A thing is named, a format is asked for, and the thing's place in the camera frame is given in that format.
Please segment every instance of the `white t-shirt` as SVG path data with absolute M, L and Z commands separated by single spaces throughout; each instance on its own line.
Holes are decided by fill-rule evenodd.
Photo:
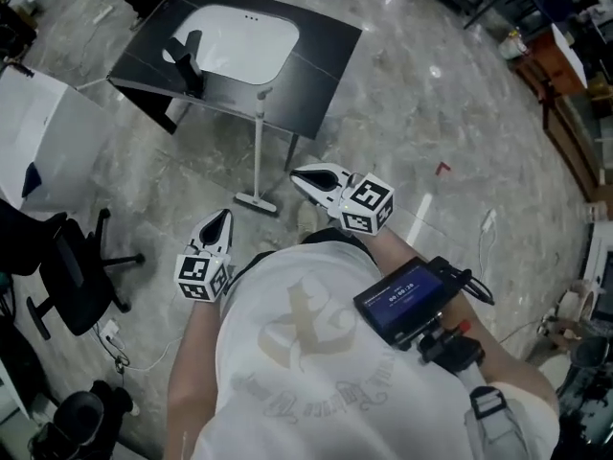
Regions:
M 216 348 L 216 415 L 193 458 L 472 459 L 468 394 L 419 353 L 388 346 L 352 298 L 380 279 L 342 242 L 298 245 L 246 272 L 222 307 Z M 558 423 L 544 401 L 511 385 L 542 458 Z

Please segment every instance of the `gray floor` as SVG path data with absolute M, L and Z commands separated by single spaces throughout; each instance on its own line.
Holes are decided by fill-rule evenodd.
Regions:
M 497 306 L 477 310 L 497 337 L 537 318 L 577 276 L 585 236 L 582 199 L 541 130 L 535 98 L 508 71 L 496 43 L 479 26 L 463 31 L 461 19 L 434 0 L 281 1 L 364 29 L 317 141 L 301 142 L 294 165 L 324 160 L 377 174 L 397 188 L 391 224 L 401 236 L 417 221 L 418 250 L 477 273 L 480 225 L 495 208 L 497 239 L 485 281 Z M 114 11 L 96 28 L 92 19 L 107 4 Z M 120 0 L 58 0 L 40 18 L 40 38 L 27 62 L 73 85 L 99 79 L 129 41 L 133 18 Z M 102 320 L 117 318 L 132 366 L 147 368 L 181 336 L 190 311 L 172 283 L 177 253 L 197 221 L 233 206 L 234 192 L 249 186 L 252 126 L 192 107 L 171 137 L 109 84 L 84 93 L 113 114 L 119 129 L 97 162 L 90 196 L 76 217 L 93 228 L 98 210 L 108 206 L 113 218 L 105 255 L 140 250 L 148 257 L 142 268 L 112 275 L 132 312 L 111 308 Z M 233 206 L 238 267 L 260 251 L 295 242 L 302 198 L 282 172 L 286 149 L 286 138 L 265 134 L 263 186 L 279 202 L 281 216 Z M 440 162 L 451 171 L 436 176 Z M 433 196 L 429 210 L 416 219 L 427 194 Z M 121 382 L 94 336 L 73 337 L 54 310 L 46 317 L 53 338 L 42 341 L 24 301 L 27 295 L 41 301 L 44 287 L 37 276 L 17 285 L 18 325 L 60 397 L 95 378 Z M 505 346 L 524 355 L 534 329 L 527 327 Z M 163 446 L 176 348 L 171 344 L 150 371 L 125 377 L 142 414 L 125 421 L 123 438 L 151 458 Z

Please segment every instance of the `red object on floor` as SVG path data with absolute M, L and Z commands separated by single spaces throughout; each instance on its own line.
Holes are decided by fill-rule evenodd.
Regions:
M 447 164 L 445 164 L 444 162 L 441 162 L 439 164 L 439 167 L 437 167 L 437 175 L 441 174 L 441 171 L 445 169 L 446 171 L 451 171 L 451 167 L 449 167 Z

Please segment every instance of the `small display screen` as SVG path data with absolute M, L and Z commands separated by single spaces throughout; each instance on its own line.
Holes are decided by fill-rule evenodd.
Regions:
M 439 278 L 425 267 L 418 265 L 364 301 L 364 307 L 376 324 L 384 328 L 421 303 L 442 285 L 443 282 Z

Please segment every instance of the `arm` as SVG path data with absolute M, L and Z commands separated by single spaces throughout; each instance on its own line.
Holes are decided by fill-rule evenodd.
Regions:
M 385 275 L 415 257 L 421 258 L 415 249 L 386 227 L 375 237 L 360 235 L 358 238 L 368 247 Z M 466 297 L 460 293 L 443 309 L 442 324 L 452 329 L 463 320 L 468 320 L 471 326 L 466 336 L 478 340 L 486 353 L 481 365 L 481 373 L 486 382 L 502 381 L 514 385 L 540 397 L 557 412 L 556 391 L 551 384 L 532 365 L 507 353 L 481 323 Z
M 189 460 L 202 427 L 215 415 L 219 326 L 219 303 L 193 305 L 170 373 L 165 460 Z

